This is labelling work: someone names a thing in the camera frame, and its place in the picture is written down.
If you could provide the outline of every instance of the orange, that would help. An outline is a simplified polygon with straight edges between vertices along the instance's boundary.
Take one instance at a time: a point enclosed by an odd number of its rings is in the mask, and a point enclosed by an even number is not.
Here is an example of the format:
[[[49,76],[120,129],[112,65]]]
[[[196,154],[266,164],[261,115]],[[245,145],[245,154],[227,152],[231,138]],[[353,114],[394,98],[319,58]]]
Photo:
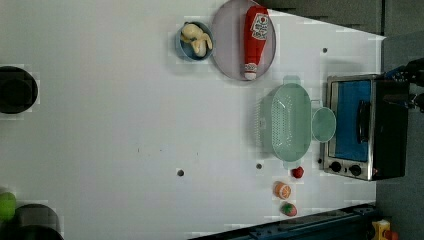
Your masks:
[[[285,200],[290,197],[291,188],[289,185],[286,185],[285,183],[277,182],[274,188],[274,194],[277,197]]]

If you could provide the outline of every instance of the toaster oven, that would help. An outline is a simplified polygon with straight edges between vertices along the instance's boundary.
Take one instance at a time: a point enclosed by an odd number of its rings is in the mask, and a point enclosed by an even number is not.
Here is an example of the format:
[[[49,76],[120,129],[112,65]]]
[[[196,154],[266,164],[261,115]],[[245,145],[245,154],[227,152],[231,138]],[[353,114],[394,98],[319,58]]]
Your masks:
[[[362,180],[405,175],[408,109],[387,101],[409,94],[409,85],[379,75],[329,77],[327,105],[337,128],[325,143],[324,171]]]

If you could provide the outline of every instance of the table surface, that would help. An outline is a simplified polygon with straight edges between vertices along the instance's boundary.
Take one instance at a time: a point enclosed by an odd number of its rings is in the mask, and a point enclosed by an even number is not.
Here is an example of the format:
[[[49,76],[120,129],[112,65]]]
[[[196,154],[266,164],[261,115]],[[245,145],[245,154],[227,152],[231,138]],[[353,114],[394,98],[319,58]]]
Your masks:
[[[287,219],[275,181],[292,187],[298,216],[375,201],[375,182],[320,170],[316,142],[291,178],[262,152],[256,119],[288,75],[320,99],[328,75],[379,72],[382,38],[270,11],[274,62],[240,82],[174,50],[184,22],[210,24],[224,2],[0,0],[0,64],[40,84],[31,112],[0,116],[0,185],[53,208],[67,240],[186,239]]]

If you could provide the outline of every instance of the mint green colander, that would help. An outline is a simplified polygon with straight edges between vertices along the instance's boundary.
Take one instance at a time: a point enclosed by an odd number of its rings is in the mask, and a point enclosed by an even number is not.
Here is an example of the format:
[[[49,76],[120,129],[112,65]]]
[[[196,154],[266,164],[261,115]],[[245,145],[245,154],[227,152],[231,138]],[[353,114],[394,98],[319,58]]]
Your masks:
[[[296,83],[280,86],[263,99],[261,114],[265,150],[287,163],[302,158],[312,137],[311,100],[306,90]]]

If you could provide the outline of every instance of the ketchup bottle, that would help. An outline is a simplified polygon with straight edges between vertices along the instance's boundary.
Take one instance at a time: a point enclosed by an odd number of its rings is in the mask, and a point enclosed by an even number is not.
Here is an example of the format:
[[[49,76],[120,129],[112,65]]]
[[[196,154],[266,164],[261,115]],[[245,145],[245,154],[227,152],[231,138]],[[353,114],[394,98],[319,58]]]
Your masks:
[[[256,79],[266,42],[268,22],[268,10],[265,7],[253,6],[247,10],[244,23],[244,76],[248,80]]]

